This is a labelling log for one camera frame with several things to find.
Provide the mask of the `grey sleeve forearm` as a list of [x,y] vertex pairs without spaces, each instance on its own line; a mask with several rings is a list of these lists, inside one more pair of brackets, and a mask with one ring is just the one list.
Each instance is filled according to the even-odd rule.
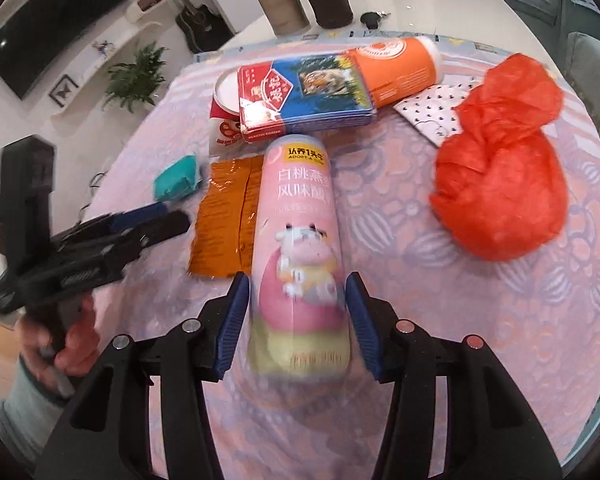
[[35,468],[67,404],[18,359],[12,390],[0,399],[0,440],[27,470]]

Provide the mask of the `person's left hand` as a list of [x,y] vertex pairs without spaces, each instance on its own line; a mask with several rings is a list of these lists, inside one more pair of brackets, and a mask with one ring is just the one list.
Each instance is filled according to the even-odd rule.
[[53,362],[42,357],[42,350],[52,343],[46,327],[23,315],[15,324],[20,356],[27,369],[50,391],[59,391],[58,377],[85,376],[99,356],[99,334],[95,330],[96,312],[92,294],[82,298],[81,317],[68,329],[65,349],[55,354]]

